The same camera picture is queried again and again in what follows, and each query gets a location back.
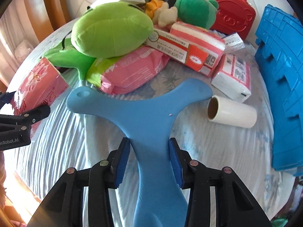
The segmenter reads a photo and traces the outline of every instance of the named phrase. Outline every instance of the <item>beige plush toy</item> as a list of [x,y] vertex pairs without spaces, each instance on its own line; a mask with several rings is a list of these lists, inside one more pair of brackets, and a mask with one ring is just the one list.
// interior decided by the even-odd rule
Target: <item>beige plush toy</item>
[[166,27],[177,22],[178,9],[176,7],[169,8],[169,4],[164,2],[160,8],[154,12],[152,18],[153,24],[158,24],[159,27]]

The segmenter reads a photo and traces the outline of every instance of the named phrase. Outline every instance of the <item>cardboard tube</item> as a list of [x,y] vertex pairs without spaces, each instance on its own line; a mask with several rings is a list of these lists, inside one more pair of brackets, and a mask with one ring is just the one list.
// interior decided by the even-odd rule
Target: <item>cardboard tube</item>
[[254,107],[221,96],[211,98],[207,116],[211,122],[243,128],[251,128],[257,121],[257,111]]

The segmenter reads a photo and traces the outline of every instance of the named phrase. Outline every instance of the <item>plush toy ear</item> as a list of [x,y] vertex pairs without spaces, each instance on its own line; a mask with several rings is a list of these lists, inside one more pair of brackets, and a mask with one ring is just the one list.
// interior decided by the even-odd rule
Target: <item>plush toy ear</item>
[[219,3],[216,0],[208,0],[216,9],[219,8]]

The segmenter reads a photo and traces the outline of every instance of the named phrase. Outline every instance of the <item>green object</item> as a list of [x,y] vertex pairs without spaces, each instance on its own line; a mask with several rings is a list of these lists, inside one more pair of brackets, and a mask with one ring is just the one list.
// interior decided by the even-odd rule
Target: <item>green object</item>
[[138,48],[153,28],[139,7],[123,1],[106,3],[88,10],[75,23],[72,44],[87,56],[116,57]]
[[185,23],[209,30],[216,20],[216,0],[177,0],[178,18]]
[[273,227],[284,227],[287,224],[288,220],[286,218],[277,218],[272,221]]
[[96,60],[76,50],[70,38],[64,40],[64,47],[60,42],[55,48],[46,51],[42,57],[47,58],[54,66],[76,68],[80,80],[85,80],[86,72]]
[[101,87],[101,75],[123,56],[117,56],[106,59],[96,59],[95,62],[91,65],[90,69],[86,74],[86,81],[95,85],[96,87]]

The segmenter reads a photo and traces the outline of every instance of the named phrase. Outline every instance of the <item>green plush toy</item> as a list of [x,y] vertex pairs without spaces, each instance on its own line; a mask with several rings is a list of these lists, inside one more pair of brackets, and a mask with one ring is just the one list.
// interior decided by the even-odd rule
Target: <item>green plush toy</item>
[[42,57],[47,58],[54,66],[76,68],[80,80],[85,80],[86,72],[96,60],[76,50],[70,38],[64,39],[55,48],[46,51]]
[[89,9],[72,29],[72,44],[91,57],[122,56],[153,32],[152,20],[137,6],[119,1]]
[[210,29],[216,20],[216,0],[177,0],[178,18],[185,23]]

